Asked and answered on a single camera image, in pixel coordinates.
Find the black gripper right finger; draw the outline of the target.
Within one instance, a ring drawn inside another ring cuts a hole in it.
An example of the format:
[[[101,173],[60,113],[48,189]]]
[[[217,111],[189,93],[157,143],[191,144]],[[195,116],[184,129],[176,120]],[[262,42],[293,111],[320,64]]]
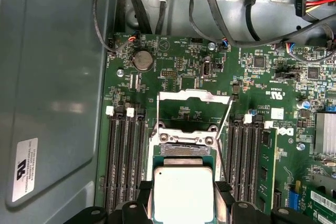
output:
[[[276,207],[265,214],[254,204],[236,201],[231,187],[214,182],[215,218],[218,223],[306,223],[306,216],[288,207]]]

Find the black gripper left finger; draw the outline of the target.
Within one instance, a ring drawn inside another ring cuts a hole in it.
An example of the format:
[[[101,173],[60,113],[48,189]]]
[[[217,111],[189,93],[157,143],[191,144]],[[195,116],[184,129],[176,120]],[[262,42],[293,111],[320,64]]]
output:
[[[149,206],[152,187],[153,181],[141,181],[136,201],[124,202],[111,213],[102,207],[87,207],[78,213],[78,223],[153,223]]]

